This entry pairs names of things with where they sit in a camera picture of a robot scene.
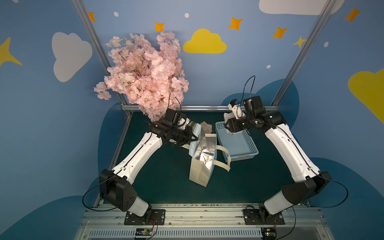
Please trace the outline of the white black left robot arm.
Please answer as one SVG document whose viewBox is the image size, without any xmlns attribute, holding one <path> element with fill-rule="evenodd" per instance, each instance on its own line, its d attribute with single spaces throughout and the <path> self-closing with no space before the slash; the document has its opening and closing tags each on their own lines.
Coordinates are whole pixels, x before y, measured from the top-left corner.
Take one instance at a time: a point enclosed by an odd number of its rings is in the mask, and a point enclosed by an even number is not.
<svg viewBox="0 0 384 240">
<path fill-rule="evenodd" d="M 99 176 L 100 196 L 117 209 L 138 217 L 149 218 L 152 207 L 138 197 L 133 183 L 150 157 L 164 144 L 178 146 L 196 142 L 196 123 L 176 110 L 167 109 L 165 116 L 149 124 L 136 147 L 112 170 L 103 170 Z"/>
</svg>

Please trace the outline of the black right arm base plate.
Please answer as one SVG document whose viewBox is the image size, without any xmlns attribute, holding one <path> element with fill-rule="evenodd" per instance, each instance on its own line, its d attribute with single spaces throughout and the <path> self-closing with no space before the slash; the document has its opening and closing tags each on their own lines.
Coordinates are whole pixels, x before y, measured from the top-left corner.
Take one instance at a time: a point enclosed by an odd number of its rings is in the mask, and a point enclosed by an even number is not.
<svg viewBox="0 0 384 240">
<path fill-rule="evenodd" d="M 243 209 L 243 217 L 246 225 L 285 225 L 281 212 L 270 215 L 260 209 Z"/>
</svg>

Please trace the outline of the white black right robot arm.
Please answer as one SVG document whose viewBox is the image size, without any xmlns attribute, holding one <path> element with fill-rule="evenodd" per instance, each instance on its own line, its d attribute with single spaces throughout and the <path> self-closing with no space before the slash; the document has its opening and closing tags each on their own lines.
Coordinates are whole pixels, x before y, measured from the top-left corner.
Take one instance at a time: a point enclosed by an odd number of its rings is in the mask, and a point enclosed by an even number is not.
<svg viewBox="0 0 384 240">
<path fill-rule="evenodd" d="M 267 111 L 261 97 L 232 100 L 225 117 L 225 128 L 231 133 L 258 129 L 275 146 L 287 165 L 294 183 L 282 187 L 273 197 L 259 205 L 260 215 L 269 218 L 317 195 L 332 179 L 322 172 L 304 153 L 294 138 L 286 119 L 279 111 Z"/>
</svg>

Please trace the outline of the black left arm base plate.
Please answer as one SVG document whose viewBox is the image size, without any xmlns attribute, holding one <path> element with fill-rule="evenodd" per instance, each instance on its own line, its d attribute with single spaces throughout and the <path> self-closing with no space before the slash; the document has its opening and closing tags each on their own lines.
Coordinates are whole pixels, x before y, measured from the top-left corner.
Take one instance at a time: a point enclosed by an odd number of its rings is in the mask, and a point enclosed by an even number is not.
<svg viewBox="0 0 384 240">
<path fill-rule="evenodd" d="M 144 216 L 137 216 L 131 212 L 127 212 L 124 225 L 125 226 L 138 226 L 138 225 L 164 225 L 166 217 L 165 209 L 151 209 L 148 210 Z"/>
</svg>

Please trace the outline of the light blue insulated delivery bag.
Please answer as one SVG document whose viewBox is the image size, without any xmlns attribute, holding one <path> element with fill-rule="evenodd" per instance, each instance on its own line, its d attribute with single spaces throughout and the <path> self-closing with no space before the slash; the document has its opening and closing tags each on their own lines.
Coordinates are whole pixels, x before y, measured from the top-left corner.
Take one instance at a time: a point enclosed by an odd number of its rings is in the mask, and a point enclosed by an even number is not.
<svg viewBox="0 0 384 240">
<path fill-rule="evenodd" d="M 193 134 L 198 140 L 187 146 L 189 155 L 192 157 L 189 180 L 206 187 L 214 168 L 219 167 L 229 172 L 232 159 L 229 151 L 225 147 L 217 144 L 216 134 L 206 134 L 200 124 L 194 125 Z M 226 162 L 218 161 L 217 151 L 227 154 L 228 160 Z"/>
</svg>

